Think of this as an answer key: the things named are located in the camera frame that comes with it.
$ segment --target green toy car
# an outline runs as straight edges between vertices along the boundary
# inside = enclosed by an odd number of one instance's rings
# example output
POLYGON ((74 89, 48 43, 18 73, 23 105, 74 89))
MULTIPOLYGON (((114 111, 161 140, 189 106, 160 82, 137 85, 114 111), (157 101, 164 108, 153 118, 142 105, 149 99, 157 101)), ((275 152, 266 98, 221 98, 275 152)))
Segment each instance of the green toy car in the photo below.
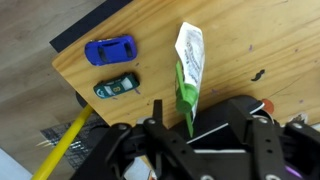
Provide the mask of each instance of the green toy car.
POLYGON ((120 77, 98 83, 93 90, 101 99, 106 99, 133 90, 139 85, 133 73, 125 73, 120 77))

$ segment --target wooden table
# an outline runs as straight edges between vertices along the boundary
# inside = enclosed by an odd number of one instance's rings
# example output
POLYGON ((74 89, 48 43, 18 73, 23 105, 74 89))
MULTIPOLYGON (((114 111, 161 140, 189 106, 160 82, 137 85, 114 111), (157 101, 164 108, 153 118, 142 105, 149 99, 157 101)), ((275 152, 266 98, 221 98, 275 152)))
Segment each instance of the wooden table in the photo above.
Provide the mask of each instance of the wooden table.
POLYGON ((53 61, 56 70, 109 124, 135 124, 163 99, 164 122, 183 119, 175 110, 174 44, 182 22, 202 29, 206 62, 199 109, 235 95, 267 98, 284 123, 299 113, 309 123, 320 116, 320 2, 317 0, 135 0, 73 43, 53 61), (132 35, 138 57, 94 67, 84 55, 90 40, 132 35), (264 69, 260 80, 256 73, 264 69), (93 92, 100 80, 136 72, 140 93, 102 100, 93 92))

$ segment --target blue toy car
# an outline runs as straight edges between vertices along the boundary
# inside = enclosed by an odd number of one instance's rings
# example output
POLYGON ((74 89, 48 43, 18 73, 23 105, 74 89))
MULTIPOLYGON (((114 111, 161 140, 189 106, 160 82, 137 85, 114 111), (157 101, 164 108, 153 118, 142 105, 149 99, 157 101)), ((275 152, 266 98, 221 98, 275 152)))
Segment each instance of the blue toy car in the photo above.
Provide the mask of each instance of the blue toy car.
POLYGON ((91 41, 85 46, 85 54, 94 66, 131 61, 137 57, 132 36, 125 35, 107 40, 91 41))

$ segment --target screw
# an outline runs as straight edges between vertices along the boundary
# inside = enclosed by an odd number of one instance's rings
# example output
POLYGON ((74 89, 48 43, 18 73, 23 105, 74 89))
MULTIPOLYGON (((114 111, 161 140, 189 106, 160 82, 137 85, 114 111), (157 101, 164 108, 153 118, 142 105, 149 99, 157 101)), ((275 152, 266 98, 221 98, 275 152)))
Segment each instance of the screw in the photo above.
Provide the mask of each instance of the screw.
POLYGON ((155 120, 153 120, 153 119, 149 119, 149 120, 148 120, 148 123, 149 123, 149 124, 155 124, 155 123, 156 123, 156 121, 155 121, 155 120))
POLYGON ((298 128, 298 129, 302 129, 302 126, 298 123, 293 123, 292 124, 295 128, 298 128))
POLYGON ((210 175, 203 175, 203 176, 201 176, 200 180, 214 180, 214 179, 210 175))
POLYGON ((281 180, 278 176, 273 175, 273 174, 267 174, 266 175, 266 180, 281 180))
POLYGON ((127 129, 127 126, 126 125, 123 125, 123 124, 119 124, 118 128, 120 130, 126 130, 127 129))
POLYGON ((268 121, 267 121, 267 120, 265 120, 265 119, 262 119, 262 118, 260 118, 260 119, 259 119, 259 121, 260 121, 260 122, 262 122, 263 124, 266 124, 266 123, 268 123, 268 121))

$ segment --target red component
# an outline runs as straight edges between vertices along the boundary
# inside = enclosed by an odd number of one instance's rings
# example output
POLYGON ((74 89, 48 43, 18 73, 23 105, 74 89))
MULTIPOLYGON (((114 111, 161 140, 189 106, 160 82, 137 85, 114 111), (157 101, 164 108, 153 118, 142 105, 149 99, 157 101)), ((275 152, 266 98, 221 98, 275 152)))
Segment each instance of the red component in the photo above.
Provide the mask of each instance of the red component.
POLYGON ((269 114, 272 114, 274 112, 274 105, 269 99, 262 99, 262 102, 264 103, 263 110, 267 111, 269 114))

